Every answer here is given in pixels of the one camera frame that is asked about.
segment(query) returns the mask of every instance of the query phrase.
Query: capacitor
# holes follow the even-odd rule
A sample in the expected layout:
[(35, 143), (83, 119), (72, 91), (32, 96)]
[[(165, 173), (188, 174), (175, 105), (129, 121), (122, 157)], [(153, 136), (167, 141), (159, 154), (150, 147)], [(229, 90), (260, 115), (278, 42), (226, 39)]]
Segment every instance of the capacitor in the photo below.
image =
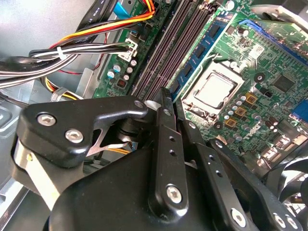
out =
[(107, 76), (108, 76), (108, 78), (114, 78), (114, 77), (115, 77), (115, 74), (114, 74), (113, 71), (108, 71), (108, 72), (107, 72)]
[(126, 81), (129, 81), (129, 75), (124, 75), (123, 79), (126, 80)]
[(242, 125), (242, 129), (244, 129), (244, 131), (247, 131), (247, 132), (250, 132), (250, 131), (251, 131), (251, 128), (249, 127), (248, 124), (243, 124), (243, 125)]
[(258, 113), (253, 113), (251, 117), (256, 121), (260, 121), (262, 119)]
[(235, 140), (236, 140), (237, 142), (241, 142), (242, 139), (243, 139), (239, 133), (235, 133), (235, 134), (233, 135), (233, 138), (235, 138)]
[(114, 71), (119, 73), (121, 71), (121, 67), (119, 65), (114, 65)]
[(129, 74), (132, 73), (132, 72), (133, 72), (133, 68), (129, 66), (129, 67), (126, 69), (126, 72), (129, 73)]
[(240, 152), (241, 155), (244, 155), (244, 154), (245, 154), (245, 150), (244, 150), (243, 146), (239, 146), (239, 147), (238, 147), (238, 150), (239, 150), (239, 152)]
[(231, 108), (232, 110), (236, 111), (239, 107), (236, 106), (234, 103), (232, 103), (232, 104), (230, 105), (230, 108)]
[(246, 30), (245, 28), (239, 28), (238, 29), (239, 34), (243, 35), (244, 37), (247, 37), (249, 35), (249, 30)]
[(130, 61), (130, 65), (131, 65), (131, 66), (136, 66), (136, 65), (137, 65), (137, 60), (132, 59), (132, 60)]
[(241, 106), (243, 104), (243, 102), (240, 99), (235, 99), (234, 102), (238, 106)]
[(231, 69), (237, 68), (237, 62), (235, 62), (235, 61), (231, 62), (231, 63), (230, 63), (230, 68), (231, 68)]
[(227, 113), (222, 114), (223, 119), (227, 120), (230, 119), (230, 116)]
[(238, 95), (239, 99), (242, 100), (242, 101), (245, 101), (247, 99), (246, 96), (244, 96), (243, 94), (239, 94)]
[(227, 3), (226, 3), (226, 9), (227, 9), (227, 11), (233, 10), (234, 7), (235, 7), (234, 1), (227, 1)]
[(265, 121), (265, 123), (264, 123), (269, 129), (271, 129), (271, 130), (273, 130), (274, 128), (275, 128), (275, 126), (271, 123), (271, 122), (269, 122), (269, 121)]
[(277, 126), (278, 125), (278, 120), (275, 119), (274, 117), (270, 116), (269, 121), (272, 123), (272, 125)]
[(227, 110), (228, 115), (232, 116), (234, 114), (234, 111), (232, 111), (230, 108)]

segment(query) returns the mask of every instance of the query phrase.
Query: metal screw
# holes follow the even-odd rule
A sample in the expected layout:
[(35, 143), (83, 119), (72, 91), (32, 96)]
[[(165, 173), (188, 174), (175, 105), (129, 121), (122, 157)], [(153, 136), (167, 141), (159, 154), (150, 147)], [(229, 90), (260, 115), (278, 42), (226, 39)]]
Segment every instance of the metal screw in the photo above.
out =
[(275, 221), (282, 227), (282, 228), (285, 228), (286, 225), (285, 225), (285, 222), (281, 219), (281, 217), (279, 217), (277, 215), (277, 213), (273, 213), (274, 214), (274, 218), (275, 218)]
[(167, 109), (164, 109), (164, 113), (168, 116), (171, 116), (171, 113)]
[(219, 141), (215, 141), (215, 144), (219, 147), (222, 148), (222, 144)]
[(189, 121), (189, 126), (191, 126), (191, 128), (193, 128), (193, 129), (195, 129), (196, 128), (196, 125), (193, 123), (193, 122), (191, 122), (191, 121)]
[(38, 123), (43, 126), (52, 126), (56, 123), (56, 119), (49, 114), (41, 114), (38, 116)]
[(286, 215), (286, 217), (287, 217), (287, 221), (290, 223), (290, 225), (292, 225), (292, 227), (297, 230), (298, 226), (295, 223), (295, 221), (289, 215)]
[(182, 194), (181, 192), (174, 186), (167, 187), (167, 196), (173, 203), (180, 203), (182, 201)]
[(246, 226), (246, 220), (243, 214), (235, 208), (231, 209), (231, 216), (233, 220), (242, 228)]
[(142, 103), (141, 103), (140, 101), (138, 101), (138, 100), (135, 100), (135, 105), (136, 105), (137, 107), (139, 107), (139, 108), (143, 108)]
[(67, 138), (72, 143), (80, 143), (83, 141), (83, 135), (80, 131), (76, 129), (70, 129), (65, 133), (65, 138)]
[(27, 154), (27, 157), (26, 157), (27, 161), (32, 161), (33, 160), (33, 156), (31, 153)]

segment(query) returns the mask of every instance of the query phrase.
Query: chip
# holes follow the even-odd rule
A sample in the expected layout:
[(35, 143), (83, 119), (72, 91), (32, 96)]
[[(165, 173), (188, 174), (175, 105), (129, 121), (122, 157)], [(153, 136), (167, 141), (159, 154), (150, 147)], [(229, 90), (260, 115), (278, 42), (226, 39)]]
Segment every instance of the chip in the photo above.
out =
[(235, 111), (235, 113), (236, 113), (237, 115), (239, 115), (239, 116), (243, 116), (243, 115), (245, 115), (246, 110), (243, 109), (242, 107), (239, 107), (239, 108)]
[(211, 28), (211, 31), (209, 32), (210, 37), (214, 38), (217, 35), (217, 33), (219, 32), (219, 30), (220, 30), (220, 26), (213, 25), (212, 28)]
[(199, 46), (197, 48), (197, 50), (196, 50), (196, 53), (195, 53), (197, 58), (200, 58), (204, 51), (205, 51), (205, 47), (204, 46)]
[(233, 34), (233, 32), (235, 31), (235, 28), (234, 27), (232, 27), (232, 26), (230, 26), (228, 29), (227, 29), (227, 33), (228, 33), (228, 35), (231, 35), (231, 34)]
[(184, 75), (185, 77), (189, 74), (189, 72), (191, 71), (192, 69), (192, 66), (190, 64), (187, 64), (184, 69), (183, 69), (183, 72), (184, 72)]
[(227, 126), (233, 128), (233, 127), (236, 126), (236, 123), (237, 123), (237, 122), (236, 122), (234, 119), (231, 119), (231, 118), (230, 118), (230, 119), (228, 119), (225, 123), (226, 123)]
[(287, 77), (281, 75), (274, 83), (273, 85), (282, 91), (283, 93), (286, 93), (295, 83), (291, 80), (289, 80)]
[(258, 99), (257, 96), (255, 96), (250, 92), (247, 92), (245, 96), (246, 96), (246, 102), (250, 104), (254, 104)]

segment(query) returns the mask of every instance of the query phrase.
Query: cpu socket cover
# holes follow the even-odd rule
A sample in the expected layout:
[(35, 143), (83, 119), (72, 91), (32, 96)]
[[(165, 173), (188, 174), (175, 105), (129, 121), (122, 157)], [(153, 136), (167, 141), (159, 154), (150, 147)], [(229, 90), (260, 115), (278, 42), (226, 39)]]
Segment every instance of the cpu socket cover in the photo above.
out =
[(183, 103), (218, 115), (243, 85), (242, 77), (224, 64), (212, 63), (183, 97)]

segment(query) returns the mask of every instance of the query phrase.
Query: ram slot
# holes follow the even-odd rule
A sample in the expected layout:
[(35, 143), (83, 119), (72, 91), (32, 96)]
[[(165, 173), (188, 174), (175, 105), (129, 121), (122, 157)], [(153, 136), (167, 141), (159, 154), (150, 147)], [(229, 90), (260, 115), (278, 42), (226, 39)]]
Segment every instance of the ram slot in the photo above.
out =
[(144, 100), (152, 99), (161, 87), (165, 87), (169, 83), (185, 55), (188, 53), (214, 12), (215, 10), (213, 10), (212, 7), (209, 9), (204, 8), (201, 5), (197, 7), (181, 37), (174, 46), (174, 49), (170, 53), (168, 62), (165, 62), (163, 67), (160, 69), (154, 83), (152, 84), (154, 87), (146, 93)]
[(180, 3), (168, 28), (166, 29), (163, 37), (157, 45), (157, 48), (155, 49), (142, 75), (140, 76), (132, 95), (141, 98), (143, 91), (151, 82), (157, 67), (161, 64), (162, 60), (167, 55), (168, 48), (172, 45), (175, 36), (177, 35), (181, 25), (184, 23), (191, 7), (192, 0), (183, 0)]

